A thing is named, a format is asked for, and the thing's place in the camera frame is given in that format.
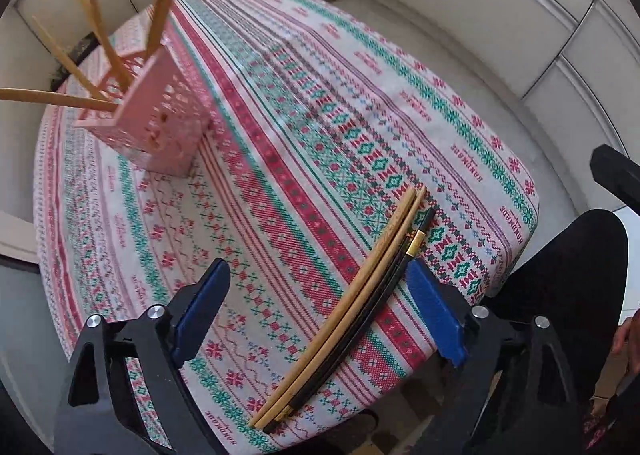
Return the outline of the person's right hand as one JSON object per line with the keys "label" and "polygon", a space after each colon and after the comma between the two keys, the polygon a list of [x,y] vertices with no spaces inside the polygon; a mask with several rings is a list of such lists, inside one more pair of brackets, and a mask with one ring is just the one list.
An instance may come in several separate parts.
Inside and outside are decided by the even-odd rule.
{"label": "person's right hand", "polygon": [[627,349],[628,364],[631,373],[640,373],[640,310],[627,317],[624,323],[617,328],[614,335],[612,353],[620,354]]}

